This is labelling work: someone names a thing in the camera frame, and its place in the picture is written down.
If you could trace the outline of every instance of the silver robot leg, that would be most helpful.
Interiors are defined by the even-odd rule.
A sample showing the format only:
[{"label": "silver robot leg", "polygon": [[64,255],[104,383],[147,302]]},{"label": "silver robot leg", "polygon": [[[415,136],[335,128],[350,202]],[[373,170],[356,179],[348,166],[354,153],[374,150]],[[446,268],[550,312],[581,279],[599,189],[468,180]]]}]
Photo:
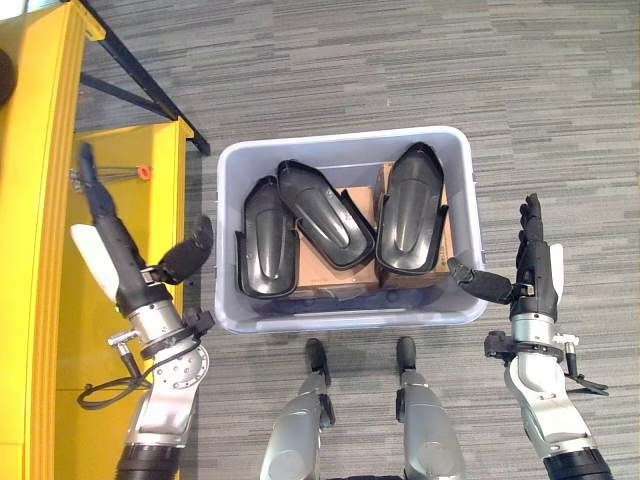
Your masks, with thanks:
[{"label": "silver robot leg", "polygon": [[461,480],[464,459],[438,397],[412,369],[402,373],[400,387],[396,407],[404,423],[407,480]]},{"label": "silver robot leg", "polygon": [[326,393],[324,375],[311,373],[276,420],[260,480],[318,480],[320,431],[333,418]]}]

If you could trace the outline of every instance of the cardboard box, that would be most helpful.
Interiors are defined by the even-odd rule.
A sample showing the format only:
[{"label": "cardboard box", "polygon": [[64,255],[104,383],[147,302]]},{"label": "cardboard box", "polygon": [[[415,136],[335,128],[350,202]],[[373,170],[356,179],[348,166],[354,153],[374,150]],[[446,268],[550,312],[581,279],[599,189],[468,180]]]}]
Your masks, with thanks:
[{"label": "cardboard box", "polygon": [[[376,180],[376,188],[374,192],[374,210],[376,220],[380,213],[381,200],[387,191],[387,184],[389,182],[389,175],[391,174],[391,168],[393,163],[385,163],[378,172],[378,178]],[[447,203],[446,189],[442,192],[442,204]],[[449,267],[447,267],[447,260],[453,257],[453,239],[451,237],[451,222],[449,215],[444,223],[444,232],[442,233],[442,241],[440,242],[440,253],[438,255],[438,263],[428,273],[424,275],[398,275],[383,270],[380,265],[376,264],[376,273],[380,279],[380,285],[383,289],[398,289],[398,288],[423,288],[435,285],[439,281],[445,279],[449,275]]]},{"label": "cardboard box", "polygon": [[[347,188],[351,199],[364,217],[375,225],[373,189],[371,187]],[[300,234],[298,288],[289,298],[332,297],[340,300],[357,297],[378,290],[378,278],[374,261],[349,270],[334,269],[315,247]]]}]

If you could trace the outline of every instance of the metal rod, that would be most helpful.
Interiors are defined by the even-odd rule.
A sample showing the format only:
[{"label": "metal rod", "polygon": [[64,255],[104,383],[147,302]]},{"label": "metal rod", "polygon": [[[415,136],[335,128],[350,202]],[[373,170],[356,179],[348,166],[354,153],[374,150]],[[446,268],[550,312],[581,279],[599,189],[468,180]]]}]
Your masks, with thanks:
[{"label": "metal rod", "polygon": [[102,19],[98,12],[89,4],[87,0],[79,0],[87,11],[96,19],[96,21],[104,28],[106,35],[104,40],[99,40],[100,45],[120,64],[125,72],[135,81],[142,90],[149,95],[149,98],[164,112],[164,116],[171,120],[182,119],[193,130],[193,138],[190,141],[204,155],[211,154],[211,147],[205,140],[198,129],[189,121],[184,113],[177,107],[169,96],[162,90],[160,85],[156,83],[153,77],[140,64],[138,59],[127,49],[118,36],[111,30],[109,25]]},{"label": "metal rod", "polygon": [[100,80],[99,78],[94,77],[93,75],[89,75],[88,73],[82,72],[80,74],[80,83],[82,85],[86,85],[87,87],[94,88],[101,92],[104,92],[113,97],[117,97],[120,100],[124,100],[125,102],[132,103],[138,107],[144,108],[145,110],[149,110],[150,112],[157,113],[158,115],[162,115],[163,117],[169,118],[173,120],[169,115],[167,115],[164,110],[162,110],[155,103],[147,100],[144,97],[131,93],[127,90],[124,90],[120,87],[116,87],[111,83]]}]

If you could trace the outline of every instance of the robotic hand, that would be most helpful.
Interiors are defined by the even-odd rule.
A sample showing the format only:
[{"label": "robotic hand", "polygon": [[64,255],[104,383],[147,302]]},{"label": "robotic hand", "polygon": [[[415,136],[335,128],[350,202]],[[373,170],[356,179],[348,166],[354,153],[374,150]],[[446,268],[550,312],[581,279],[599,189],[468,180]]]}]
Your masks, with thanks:
[{"label": "robotic hand", "polygon": [[[565,377],[583,391],[608,395],[607,386],[578,374],[578,337],[556,331],[558,301],[564,283],[562,246],[544,241],[540,202],[531,194],[520,207],[520,248],[515,284],[499,275],[477,271],[456,258],[449,269],[471,295],[511,306],[513,336],[490,332],[485,355],[504,361],[505,383],[522,410],[525,432],[543,459],[552,480],[612,480],[596,443],[565,390]],[[560,367],[567,359],[568,373]]]},{"label": "robotic hand", "polygon": [[[181,318],[164,283],[176,285],[204,264],[213,245],[211,221],[203,216],[191,239],[173,247],[157,266],[147,266],[116,215],[111,195],[98,180],[88,144],[81,146],[77,177],[89,203],[93,226],[74,225],[71,235],[94,278],[133,327],[108,339],[130,377],[88,386],[78,403],[96,410],[136,388],[150,388],[133,417],[116,478],[171,480],[189,434],[198,385],[209,368],[209,356],[200,345],[200,337],[213,326],[213,318],[200,309]],[[141,356],[153,359],[153,365],[143,373],[127,348],[127,342],[134,338],[143,345]],[[146,380],[151,373],[153,384]],[[115,386],[124,389],[108,400],[87,400],[94,392]]]}]

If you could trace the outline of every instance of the yellow shelf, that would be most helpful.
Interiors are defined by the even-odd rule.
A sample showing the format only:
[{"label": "yellow shelf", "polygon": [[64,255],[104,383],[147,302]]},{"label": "yellow shelf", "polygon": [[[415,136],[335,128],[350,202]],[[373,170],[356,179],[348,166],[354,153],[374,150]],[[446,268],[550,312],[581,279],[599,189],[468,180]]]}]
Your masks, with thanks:
[{"label": "yellow shelf", "polygon": [[[93,146],[98,167],[151,166],[150,181],[131,179],[106,184],[118,215],[149,263],[160,260],[183,237],[184,161],[189,135],[192,133],[179,120],[75,137],[75,148],[81,141]],[[85,412],[75,402],[86,383],[126,375],[106,339],[130,325],[115,312],[91,277],[68,233],[75,223],[90,223],[86,200],[70,186],[65,194],[69,200],[60,290],[55,474],[60,479],[108,479],[113,478],[122,452],[134,399],[141,393],[99,411]],[[171,294],[181,310],[182,288],[172,287]],[[100,445],[100,454],[92,455],[96,445]]]},{"label": "yellow shelf", "polygon": [[[122,376],[105,340],[127,328],[69,243],[70,222],[87,219],[68,178],[80,68],[86,39],[104,34],[77,0],[0,22],[0,45],[18,66],[16,89],[0,108],[0,260],[9,268],[0,303],[10,339],[0,349],[0,461],[2,477],[11,480],[49,480],[54,472],[112,478],[135,401],[133,395],[99,412],[73,401],[84,383]],[[152,165],[146,185],[109,185],[149,261],[182,238],[185,142],[192,136],[182,120],[77,136],[95,145],[103,165]],[[112,438],[119,441],[111,445]],[[87,446],[101,453],[89,455]]]},{"label": "yellow shelf", "polygon": [[69,3],[0,22],[18,65],[0,109],[0,460],[7,478],[52,478],[58,292],[73,125],[85,34]]}]

